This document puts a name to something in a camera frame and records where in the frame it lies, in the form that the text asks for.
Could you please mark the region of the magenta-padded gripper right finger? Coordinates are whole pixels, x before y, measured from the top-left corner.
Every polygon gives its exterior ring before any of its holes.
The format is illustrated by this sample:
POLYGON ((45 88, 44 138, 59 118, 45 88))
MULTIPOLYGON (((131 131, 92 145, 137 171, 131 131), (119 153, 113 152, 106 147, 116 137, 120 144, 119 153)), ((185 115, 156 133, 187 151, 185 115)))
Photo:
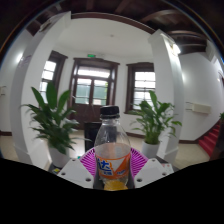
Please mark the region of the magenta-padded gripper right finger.
POLYGON ((170 163, 156 158, 148 159, 140 151, 132 148, 130 159, 129 188, 141 188, 174 172, 170 163))

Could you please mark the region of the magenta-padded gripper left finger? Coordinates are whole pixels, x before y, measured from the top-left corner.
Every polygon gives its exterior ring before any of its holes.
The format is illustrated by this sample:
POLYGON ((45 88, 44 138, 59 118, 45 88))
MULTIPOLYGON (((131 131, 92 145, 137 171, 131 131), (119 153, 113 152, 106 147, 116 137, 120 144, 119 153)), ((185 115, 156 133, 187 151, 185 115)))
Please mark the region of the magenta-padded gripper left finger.
POLYGON ((95 151, 90 149, 79 159, 70 159, 58 176, 83 188, 92 189, 96 172, 95 151))

